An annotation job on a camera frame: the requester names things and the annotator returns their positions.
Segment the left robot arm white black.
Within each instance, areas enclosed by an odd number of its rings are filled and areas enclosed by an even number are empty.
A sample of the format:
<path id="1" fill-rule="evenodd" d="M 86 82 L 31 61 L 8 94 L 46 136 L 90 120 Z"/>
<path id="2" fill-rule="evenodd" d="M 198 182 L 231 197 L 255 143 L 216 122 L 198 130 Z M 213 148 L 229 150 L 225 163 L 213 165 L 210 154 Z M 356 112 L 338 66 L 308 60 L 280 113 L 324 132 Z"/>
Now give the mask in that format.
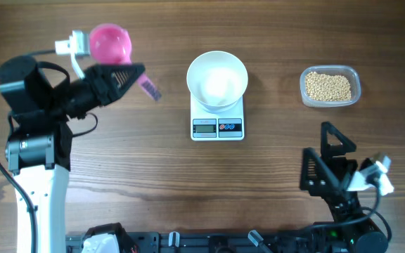
<path id="1" fill-rule="evenodd" d="M 17 56 L 0 67 L 0 92 L 18 123 L 8 137 L 8 170 L 21 188 L 19 252 L 65 252 L 65 196 L 75 134 L 68 120 L 119 100 L 144 73 L 141 63 L 92 65 L 84 78 L 51 86 L 45 69 L 54 63 Z"/>

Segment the pink plastic measuring scoop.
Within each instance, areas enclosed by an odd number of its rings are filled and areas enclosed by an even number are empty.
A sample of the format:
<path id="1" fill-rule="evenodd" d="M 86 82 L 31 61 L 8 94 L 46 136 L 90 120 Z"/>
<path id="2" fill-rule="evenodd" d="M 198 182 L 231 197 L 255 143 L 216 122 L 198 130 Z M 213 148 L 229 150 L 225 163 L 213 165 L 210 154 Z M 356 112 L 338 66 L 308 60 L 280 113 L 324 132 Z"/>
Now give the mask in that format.
<path id="1" fill-rule="evenodd" d="M 95 27 L 89 35 L 89 44 L 91 57 L 98 62 L 97 65 L 135 64 L 131 61 L 132 43 L 129 33 L 118 25 L 102 24 Z M 145 72 L 134 84 L 138 84 L 153 100 L 161 98 L 158 88 Z"/>

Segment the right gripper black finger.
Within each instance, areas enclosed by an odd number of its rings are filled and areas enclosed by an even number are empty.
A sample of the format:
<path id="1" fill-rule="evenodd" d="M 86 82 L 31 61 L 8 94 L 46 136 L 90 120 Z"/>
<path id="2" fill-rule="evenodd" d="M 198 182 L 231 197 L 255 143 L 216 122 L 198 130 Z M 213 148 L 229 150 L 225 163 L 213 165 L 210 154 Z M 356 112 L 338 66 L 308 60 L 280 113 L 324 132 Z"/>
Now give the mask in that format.
<path id="1" fill-rule="evenodd" d="M 331 176 L 330 169 L 315 149 L 305 148 L 302 152 L 300 189 L 310 195 L 327 195 L 331 191 Z"/>
<path id="2" fill-rule="evenodd" d="M 321 157 L 324 160 L 356 151 L 356 144 L 330 122 L 321 123 Z"/>

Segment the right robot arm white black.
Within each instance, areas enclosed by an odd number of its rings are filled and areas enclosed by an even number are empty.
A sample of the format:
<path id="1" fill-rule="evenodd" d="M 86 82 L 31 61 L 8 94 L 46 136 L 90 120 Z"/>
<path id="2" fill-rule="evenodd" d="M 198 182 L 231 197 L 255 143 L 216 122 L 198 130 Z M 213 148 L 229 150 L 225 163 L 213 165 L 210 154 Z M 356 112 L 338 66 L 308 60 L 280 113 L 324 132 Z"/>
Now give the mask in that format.
<path id="1" fill-rule="evenodd" d="M 372 220 L 380 201 L 394 188 L 387 173 L 391 160 L 378 153 L 362 163 L 347 158 L 356 145 L 330 122 L 321 124 L 321 149 L 302 151 L 300 190 L 320 197 L 333 220 L 298 230 L 310 252 L 385 252 L 392 231 Z"/>

